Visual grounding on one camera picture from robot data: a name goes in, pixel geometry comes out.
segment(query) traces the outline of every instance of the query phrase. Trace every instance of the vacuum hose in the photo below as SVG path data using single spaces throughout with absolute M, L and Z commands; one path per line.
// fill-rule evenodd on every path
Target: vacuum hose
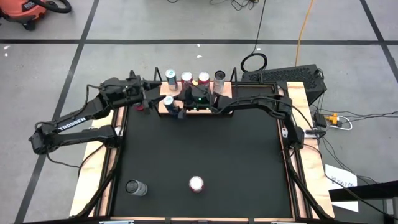
M 49 4 L 49 3 L 43 2 L 41 0 L 29 0 L 29 1 L 33 2 L 34 4 L 36 4 L 38 6 L 42 6 L 45 9 L 48 9 L 50 11 L 57 12 L 57 13 L 69 13 L 72 10 L 72 7 L 67 0 L 59 0 L 60 2 L 62 2 L 65 5 L 64 8 L 59 8 L 56 4 Z

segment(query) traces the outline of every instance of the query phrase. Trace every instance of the can lid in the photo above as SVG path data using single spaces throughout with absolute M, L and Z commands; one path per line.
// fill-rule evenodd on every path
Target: can lid
M 173 77 L 175 76 L 175 71 L 172 70 L 172 69 L 168 69 L 168 70 L 165 72 L 165 75 L 166 75 L 167 78 L 173 78 Z
M 134 193 L 138 190 L 138 183 L 136 180 L 130 180 L 129 182 L 127 182 L 126 184 L 126 191 L 128 193 Z
M 203 187 L 203 180 L 198 176 L 194 176 L 189 180 L 189 186 L 193 190 L 200 190 Z
M 209 73 L 207 73 L 207 72 L 201 72 L 201 73 L 199 73 L 199 80 L 200 81 L 207 81 L 207 80 L 209 80 L 210 79 L 210 75 L 209 75 Z
M 214 77 L 218 80 L 223 80 L 225 78 L 225 73 L 223 71 L 217 71 Z
M 174 101 L 174 98 L 172 96 L 166 96 L 163 99 L 163 104 L 164 105 L 171 105 L 173 103 L 173 101 Z
M 190 73 L 190 72 L 183 72 L 183 73 L 181 74 L 181 79 L 182 79 L 182 80 L 185 80 L 185 81 L 191 80 L 191 79 L 192 79 L 192 73 Z

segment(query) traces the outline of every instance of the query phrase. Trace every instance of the red can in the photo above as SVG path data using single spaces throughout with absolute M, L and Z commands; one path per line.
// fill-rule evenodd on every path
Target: red can
M 189 187 L 195 193 L 200 193 L 204 187 L 203 179 L 198 176 L 194 176 L 189 180 Z
M 199 73 L 198 84 L 199 85 L 205 85 L 205 86 L 209 87 L 210 86 L 210 75 L 209 75 L 209 73 L 207 73 L 207 72 Z
M 182 88 L 186 88 L 187 86 L 192 85 L 193 77 L 190 72 L 183 72 L 181 75 L 181 86 Z

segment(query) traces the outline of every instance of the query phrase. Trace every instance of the yellow cable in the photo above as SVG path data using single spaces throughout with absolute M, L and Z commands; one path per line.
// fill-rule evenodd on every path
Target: yellow cable
M 296 60 L 294 62 L 294 66 L 297 66 L 297 61 L 299 60 L 299 51 L 300 51 L 301 38 L 303 36 L 303 32 L 304 32 L 304 28 L 305 28 L 305 25 L 306 25 L 307 20 L 308 20 L 308 16 L 310 15 L 310 11 L 312 9 L 313 2 L 314 2 L 314 0 L 311 0 L 310 7 L 308 8 L 307 14 L 305 15 L 303 27 L 301 27 L 301 30 L 300 30 L 300 36 L 298 37 L 297 50 L 296 50 Z

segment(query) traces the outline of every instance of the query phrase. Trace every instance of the yellow connector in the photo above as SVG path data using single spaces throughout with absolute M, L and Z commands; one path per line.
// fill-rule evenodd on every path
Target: yellow connector
M 332 116 L 325 116 L 325 118 L 332 123 L 332 125 L 337 125 L 338 114 L 334 113 Z

